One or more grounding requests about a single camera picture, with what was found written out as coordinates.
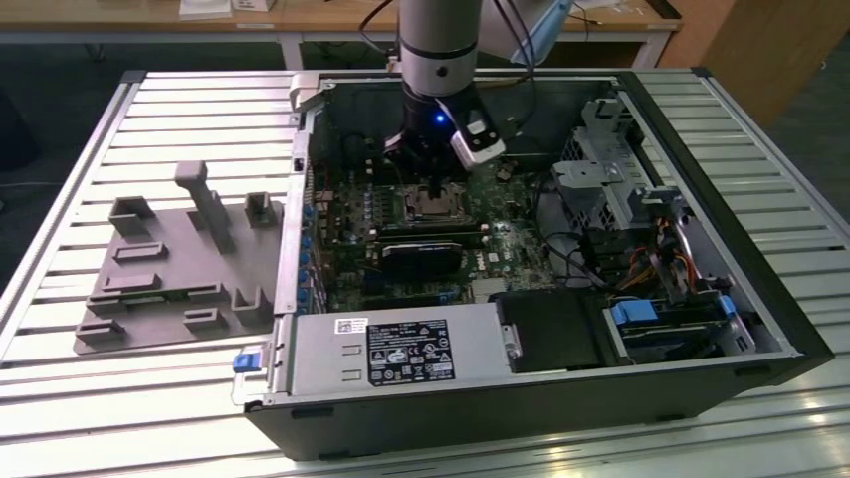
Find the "blue latch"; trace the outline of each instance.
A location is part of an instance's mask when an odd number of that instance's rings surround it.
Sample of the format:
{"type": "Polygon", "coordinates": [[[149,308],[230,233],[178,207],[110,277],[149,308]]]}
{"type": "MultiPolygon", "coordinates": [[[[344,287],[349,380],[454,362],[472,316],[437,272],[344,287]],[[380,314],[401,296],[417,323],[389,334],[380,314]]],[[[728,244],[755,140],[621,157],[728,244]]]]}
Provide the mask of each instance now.
{"type": "Polygon", "coordinates": [[[611,316],[617,326],[633,322],[649,322],[659,319],[652,307],[652,302],[641,299],[637,301],[621,301],[611,308],[611,316]]]}
{"type": "Polygon", "coordinates": [[[729,296],[719,296],[719,308],[721,309],[725,318],[731,319],[736,313],[736,310],[733,308],[733,302],[731,301],[729,296]]]}
{"type": "Polygon", "coordinates": [[[238,354],[233,358],[233,372],[245,373],[246,371],[260,371],[260,352],[253,354],[238,354]]]}

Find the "gray plastic block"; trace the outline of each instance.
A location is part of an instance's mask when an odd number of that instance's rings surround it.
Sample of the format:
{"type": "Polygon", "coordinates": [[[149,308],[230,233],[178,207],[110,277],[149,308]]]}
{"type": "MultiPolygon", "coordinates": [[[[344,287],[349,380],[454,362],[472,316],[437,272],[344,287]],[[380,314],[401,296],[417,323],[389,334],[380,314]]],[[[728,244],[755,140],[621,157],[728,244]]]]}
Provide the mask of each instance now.
{"type": "Polygon", "coordinates": [[[115,262],[142,261],[162,258],[168,254],[168,248],[160,242],[142,242],[118,247],[111,258],[115,262]]]}
{"type": "Polygon", "coordinates": [[[146,236],[144,220],[153,217],[153,211],[142,197],[121,197],[113,203],[109,222],[124,237],[146,236]]]}
{"type": "Polygon", "coordinates": [[[270,196],[266,192],[253,192],[244,196],[244,214],[253,228],[277,225],[274,210],[270,207],[270,196]]]}
{"type": "Polygon", "coordinates": [[[157,274],[137,274],[134,276],[109,276],[101,288],[103,292],[129,292],[158,289],[161,279],[157,274]]]}
{"type": "Polygon", "coordinates": [[[182,325],[192,332],[202,332],[209,330],[225,329],[226,321],[221,312],[216,307],[210,309],[194,309],[182,312],[182,325]]]}
{"type": "MultiPolygon", "coordinates": [[[[205,185],[202,190],[214,202],[205,185]]],[[[218,252],[209,223],[194,229],[188,214],[193,209],[152,214],[145,207],[142,198],[115,201],[115,216],[134,218],[118,220],[122,226],[115,229],[122,229],[113,236],[86,301],[74,352],[269,332],[273,306],[268,298],[274,296],[277,279],[282,204],[250,194],[244,204],[221,206],[225,219],[213,221],[225,224],[232,241],[226,254],[218,252]]]]}
{"type": "Polygon", "coordinates": [[[253,289],[248,299],[241,295],[241,291],[236,289],[229,307],[236,314],[236,319],[245,326],[262,324],[273,316],[272,304],[265,299],[265,294],[262,294],[262,290],[258,287],[253,289]]]}
{"type": "Polygon", "coordinates": [[[228,254],[233,250],[233,240],[229,235],[229,220],[221,200],[214,192],[206,188],[206,165],[202,161],[184,161],[176,165],[173,182],[188,191],[197,210],[190,221],[194,230],[209,232],[217,252],[228,254]]]}

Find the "wooden desk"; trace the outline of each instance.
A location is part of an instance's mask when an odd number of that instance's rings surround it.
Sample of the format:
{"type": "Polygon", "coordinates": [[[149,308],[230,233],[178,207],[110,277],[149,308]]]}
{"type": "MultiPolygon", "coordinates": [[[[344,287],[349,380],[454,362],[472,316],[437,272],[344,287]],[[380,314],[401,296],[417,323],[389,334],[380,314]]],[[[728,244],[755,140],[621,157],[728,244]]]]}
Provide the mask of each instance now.
{"type": "Polygon", "coordinates": [[[669,0],[687,22],[663,67],[707,67],[767,127],[847,34],[850,0],[669,0]]]}
{"type": "MultiPolygon", "coordinates": [[[[357,26],[376,0],[277,0],[270,12],[233,12],[232,18],[178,21],[177,0],[2,0],[0,43],[276,42],[286,69],[304,68],[300,44],[360,41],[357,26]]],[[[393,41],[396,9],[373,19],[376,41],[393,41]]],[[[587,11],[599,22],[585,31],[569,18],[559,42],[633,42],[641,47],[632,66],[652,68],[671,32],[681,22],[652,10],[645,0],[587,11]]]]}

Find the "floor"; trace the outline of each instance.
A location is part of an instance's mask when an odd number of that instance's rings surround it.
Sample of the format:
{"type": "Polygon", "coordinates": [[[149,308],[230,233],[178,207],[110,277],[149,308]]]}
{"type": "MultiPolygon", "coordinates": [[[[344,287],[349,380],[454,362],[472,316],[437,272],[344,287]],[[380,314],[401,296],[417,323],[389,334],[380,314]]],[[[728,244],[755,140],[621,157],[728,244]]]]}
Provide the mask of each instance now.
{"type": "MultiPolygon", "coordinates": [[[[305,50],[306,68],[376,68],[361,45],[305,50]]],[[[10,278],[125,70],[276,70],[270,44],[113,45],[89,60],[82,46],[0,46],[0,89],[41,145],[27,166],[0,172],[0,285],[10,278]],[[47,183],[2,187],[21,182],[47,183]]],[[[845,218],[850,218],[850,37],[832,52],[768,134],[845,218]]]]}

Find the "slatted metal surface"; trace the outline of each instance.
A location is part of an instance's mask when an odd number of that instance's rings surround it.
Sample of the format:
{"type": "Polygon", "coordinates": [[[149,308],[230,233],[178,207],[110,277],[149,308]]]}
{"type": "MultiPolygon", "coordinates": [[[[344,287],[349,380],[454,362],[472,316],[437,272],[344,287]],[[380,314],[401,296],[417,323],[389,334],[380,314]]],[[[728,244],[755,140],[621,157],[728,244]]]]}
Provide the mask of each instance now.
{"type": "MultiPolygon", "coordinates": [[[[850,473],[845,236],[699,79],[684,71],[640,78],[836,352],[831,363],[783,386],[752,390],[695,420],[349,463],[292,463],[240,417],[229,397],[232,357],[262,337],[83,358],[71,352],[81,300],[111,234],[106,214],[115,196],[142,194],[154,209],[184,207],[186,196],[169,176],[176,161],[202,158],[209,186],[225,202],[256,190],[285,201],[293,133],[288,74],[148,74],[54,235],[58,250],[41,258],[46,274],[33,278],[38,287],[11,318],[17,330],[0,368],[0,476],[850,473]]],[[[657,162],[649,148],[647,154],[657,162]]],[[[660,165],[659,171],[669,180],[660,165]]]]}

